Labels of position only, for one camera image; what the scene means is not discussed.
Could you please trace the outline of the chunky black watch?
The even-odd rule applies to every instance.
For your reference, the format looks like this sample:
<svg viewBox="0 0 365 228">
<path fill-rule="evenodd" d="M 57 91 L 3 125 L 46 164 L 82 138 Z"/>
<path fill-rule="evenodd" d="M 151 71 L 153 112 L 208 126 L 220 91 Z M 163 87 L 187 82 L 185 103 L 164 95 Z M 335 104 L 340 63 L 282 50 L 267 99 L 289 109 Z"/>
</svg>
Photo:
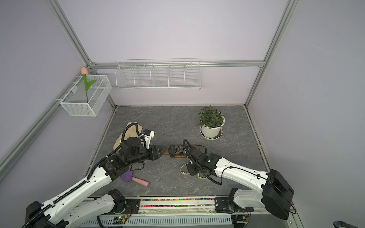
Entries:
<svg viewBox="0 0 365 228">
<path fill-rule="evenodd" d="M 170 157 L 175 157 L 177 153 L 177 148 L 174 145 L 170 145 L 168 148 L 168 154 Z"/>
</svg>

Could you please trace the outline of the slim black watch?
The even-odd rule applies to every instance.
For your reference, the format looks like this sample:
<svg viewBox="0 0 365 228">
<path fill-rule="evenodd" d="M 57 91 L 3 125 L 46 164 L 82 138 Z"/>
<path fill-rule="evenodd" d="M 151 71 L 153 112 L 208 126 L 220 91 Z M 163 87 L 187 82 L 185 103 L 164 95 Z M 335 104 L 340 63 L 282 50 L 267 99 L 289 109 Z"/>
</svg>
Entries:
<svg viewBox="0 0 365 228">
<path fill-rule="evenodd" d="M 182 145 L 179 145 L 177 147 L 177 151 L 179 153 L 180 156 L 183 156 L 184 155 L 184 147 Z"/>
</svg>

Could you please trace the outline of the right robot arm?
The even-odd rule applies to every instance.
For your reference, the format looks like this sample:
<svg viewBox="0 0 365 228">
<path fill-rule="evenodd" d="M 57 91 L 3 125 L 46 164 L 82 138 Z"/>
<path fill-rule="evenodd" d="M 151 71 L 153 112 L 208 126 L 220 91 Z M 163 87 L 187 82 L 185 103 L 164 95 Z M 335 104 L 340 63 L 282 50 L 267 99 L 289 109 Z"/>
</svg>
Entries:
<svg viewBox="0 0 365 228">
<path fill-rule="evenodd" d="M 200 174 L 217 185 L 222 185 L 224 178 L 244 185 L 261 195 L 259 207 L 264 207 L 279 219 L 289 219 L 291 209 L 295 209 L 292 205 L 294 190 L 279 171 L 256 171 L 217 154 L 207 155 L 193 147 L 187 139 L 183 139 L 182 144 L 190 160 L 186 167 L 191 176 Z"/>
</svg>

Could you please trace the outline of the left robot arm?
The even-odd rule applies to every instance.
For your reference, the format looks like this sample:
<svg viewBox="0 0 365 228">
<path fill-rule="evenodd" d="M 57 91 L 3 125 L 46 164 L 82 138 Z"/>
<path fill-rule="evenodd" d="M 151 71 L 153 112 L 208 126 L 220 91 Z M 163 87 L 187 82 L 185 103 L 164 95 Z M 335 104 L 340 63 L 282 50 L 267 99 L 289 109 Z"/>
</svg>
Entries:
<svg viewBox="0 0 365 228">
<path fill-rule="evenodd" d="M 161 149 L 150 144 L 154 135 L 154 131 L 148 129 L 140 131 L 138 123 L 129 124 L 122 133 L 119 146 L 99 160 L 86 177 L 43 203 L 31 203 L 26 208 L 23 227 L 74 228 L 108 212 L 123 212 L 127 204 L 118 190 L 111 190 L 85 205 L 81 202 L 130 171 L 134 164 L 159 159 L 163 154 Z"/>
</svg>

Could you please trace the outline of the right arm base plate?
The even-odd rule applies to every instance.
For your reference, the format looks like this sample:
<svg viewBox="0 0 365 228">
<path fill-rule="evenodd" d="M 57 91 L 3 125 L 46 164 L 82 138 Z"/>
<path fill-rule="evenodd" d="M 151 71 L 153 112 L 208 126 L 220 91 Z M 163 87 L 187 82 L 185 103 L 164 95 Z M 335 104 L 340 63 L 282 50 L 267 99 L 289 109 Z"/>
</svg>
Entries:
<svg viewBox="0 0 365 228">
<path fill-rule="evenodd" d="M 214 199 L 215 211 L 218 213 L 233 214 L 237 212 L 254 212 L 253 207 L 242 208 L 235 204 L 232 200 L 227 197 L 215 197 Z"/>
</svg>

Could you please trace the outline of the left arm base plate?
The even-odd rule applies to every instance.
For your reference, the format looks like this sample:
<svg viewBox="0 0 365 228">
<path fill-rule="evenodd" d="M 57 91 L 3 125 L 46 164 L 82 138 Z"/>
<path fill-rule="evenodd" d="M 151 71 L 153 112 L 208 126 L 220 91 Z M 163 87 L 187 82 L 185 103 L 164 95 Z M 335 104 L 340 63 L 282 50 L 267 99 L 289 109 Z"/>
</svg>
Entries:
<svg viewBox="0 0 365 228">
<path fill-rule="evenodd" d="M 115 204 L 112 212 L 114 214 L 137 214 L 140 208 L 140 199 L 125 199 Z"/>
</svg>

